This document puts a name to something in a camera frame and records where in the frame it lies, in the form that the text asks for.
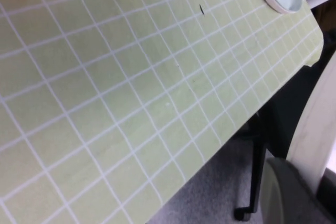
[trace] black chair leg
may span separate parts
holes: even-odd
[[[254,141],[253,144],[253,164],[252,164],[252,176],[251,176],[251,189],[250,189],[250,205],[248,207],[236,208],[234,211],[234,217],[239,221],[250,220],[251,214],[257,212],[260,184],[262,171],[264,168],[266,153],[266,144],[263,139],[260,141]]]

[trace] gray carpet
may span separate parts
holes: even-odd
[[[250,141],[229,141],[148,224],[262,224],[260,208],[249,222],[233,218],[249,202],[251,158]]]

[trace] chair caster wheel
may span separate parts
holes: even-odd
[[[249,212],[248,207],[236,208],[233,215],[235,219],[239,221],[249,221],[251,218],[251,213]]]

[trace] small black speck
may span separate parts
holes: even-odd
[[[201,5],[199,5],[199,7],[200,7],[200,9],[201,9],[201,12],[202,12],[202,13],[203,13],[203,15],[204,15],[204,11],[203,11],[203,9],[202,9]]]

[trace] green grid tablecloth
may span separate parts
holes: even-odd
[[[0,223],[145,223],[322,43],[305,1],[0,0]]]

